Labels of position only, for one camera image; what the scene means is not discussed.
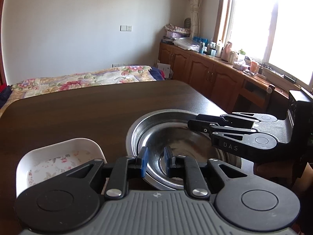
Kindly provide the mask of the floral bed cover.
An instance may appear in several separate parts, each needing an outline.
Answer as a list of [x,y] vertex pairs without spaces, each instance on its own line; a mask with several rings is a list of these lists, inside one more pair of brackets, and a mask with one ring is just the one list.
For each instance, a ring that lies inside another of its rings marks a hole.
[[96,72],[27,79],[12,85],[9,100],[16,101],[42,94],[101,85],[156,81],[149,73],[150,69],[151,67],[146,65],[130,65]]

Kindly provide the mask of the white floral square plate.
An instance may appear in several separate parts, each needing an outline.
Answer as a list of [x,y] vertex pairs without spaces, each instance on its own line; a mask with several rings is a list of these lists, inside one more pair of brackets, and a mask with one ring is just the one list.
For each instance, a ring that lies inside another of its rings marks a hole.
[[29,187],[93,159],[103,159],[101,147],[88,138],[73,138],[25,154],[16,169],[16,196]]

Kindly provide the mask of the pink bottle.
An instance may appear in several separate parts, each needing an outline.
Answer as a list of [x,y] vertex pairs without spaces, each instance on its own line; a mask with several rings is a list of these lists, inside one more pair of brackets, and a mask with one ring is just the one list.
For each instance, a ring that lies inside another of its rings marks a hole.
[[230,53],[231,53],[231,47],[232,47],[232,43],[228,41],[226,43],[224,49],[223,49],[222,54],[221,54],[221,59],[223,61],[229,61]]

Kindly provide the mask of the patterned curtain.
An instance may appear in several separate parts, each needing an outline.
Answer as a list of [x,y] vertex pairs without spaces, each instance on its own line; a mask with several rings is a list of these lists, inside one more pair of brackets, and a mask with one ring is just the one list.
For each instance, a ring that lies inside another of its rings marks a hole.
[[191,37],[200,36],[200,11],[202,0],[190,0],[191,3]]

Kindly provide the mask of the blue blanket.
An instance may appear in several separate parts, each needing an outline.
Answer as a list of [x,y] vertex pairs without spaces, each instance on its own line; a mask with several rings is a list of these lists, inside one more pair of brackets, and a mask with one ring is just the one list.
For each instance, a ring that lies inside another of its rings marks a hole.
[[156,67],[151,67],[149,70],[149,73],[151,76],[156,80],[156,81],[164,81],[165,80],[165,74],[162,70],[156,68]]

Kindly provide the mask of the large steel bowl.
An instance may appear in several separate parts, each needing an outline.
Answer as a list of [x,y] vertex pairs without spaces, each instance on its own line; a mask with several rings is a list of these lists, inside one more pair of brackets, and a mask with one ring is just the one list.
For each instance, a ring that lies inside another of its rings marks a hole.
[[171,147],[174,155],[187,155],[198,162],[219,159],[252,173],[251,161],[234,156],[211,145],[207,134],[193,132],[187,122],[196,114],[179,109],[165,109],[150,112],[136,120],[126,136],[128,155],[136,156],[142,147],[148,147],[148,166],[145,181],[159,190],[182,190],[180,178],[168,178],[165,173],[163,149]]

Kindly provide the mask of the wooden cabinet row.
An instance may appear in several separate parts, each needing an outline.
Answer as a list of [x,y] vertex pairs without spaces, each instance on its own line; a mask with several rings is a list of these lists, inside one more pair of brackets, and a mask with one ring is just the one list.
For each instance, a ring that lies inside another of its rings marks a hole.
[[288,93],[255,75],[250,76],[216,57],[160,43],[159,61],[169,64],[172,79],[189,84],[224,111],[270,114],[284,119]]

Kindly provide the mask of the stack of papers and boxes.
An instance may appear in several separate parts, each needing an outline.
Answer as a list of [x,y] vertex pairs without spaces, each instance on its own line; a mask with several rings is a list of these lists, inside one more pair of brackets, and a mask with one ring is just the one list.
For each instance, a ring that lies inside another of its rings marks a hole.
[[190,28],[181,28],[168,23],[164,26],[165,34],[163,35],[161,42],[169,45],[173,45],[176,39],[188,38],[191,34]]

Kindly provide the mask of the white wall switch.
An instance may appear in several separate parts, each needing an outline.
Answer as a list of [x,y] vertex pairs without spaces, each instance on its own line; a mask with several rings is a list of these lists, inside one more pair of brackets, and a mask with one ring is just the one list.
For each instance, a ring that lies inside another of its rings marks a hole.
[[120,31],[129,31],[129,32],[131,32],[132,28],[133,27],[131,25],[121,25]]

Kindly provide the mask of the white cardboard box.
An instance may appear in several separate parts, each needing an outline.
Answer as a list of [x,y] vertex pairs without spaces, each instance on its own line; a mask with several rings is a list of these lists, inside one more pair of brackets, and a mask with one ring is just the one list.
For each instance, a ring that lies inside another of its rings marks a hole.
[[161,63],[159,60],[156,60],[154,66],[161,72],[161,75],[164,79],[169,79],[171,76],[171,65],[166,63]]

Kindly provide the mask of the window frame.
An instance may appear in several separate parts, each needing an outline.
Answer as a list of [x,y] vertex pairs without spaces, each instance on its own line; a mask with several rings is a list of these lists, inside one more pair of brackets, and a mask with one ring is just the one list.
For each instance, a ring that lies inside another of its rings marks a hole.
[[218,13],[213,36],[214,42],[218,42],[219,40],[224,42],[225,40],[230,3],[231,0],[219,0]]

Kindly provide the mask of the medium steel bowl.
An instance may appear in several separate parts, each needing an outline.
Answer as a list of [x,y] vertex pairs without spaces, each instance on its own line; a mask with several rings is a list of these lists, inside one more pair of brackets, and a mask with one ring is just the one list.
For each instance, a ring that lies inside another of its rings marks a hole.
[[183,189],[182,179],[166,175],[163,150],[167,146],[175,156],[186,155],[203,163],[208,159],[219,159],[241,168],[241,158],[213,147],[208,134],[193,132],[186,123],[161,123],[143,133],[137,148],[148,148],[145,179],[159,190]]

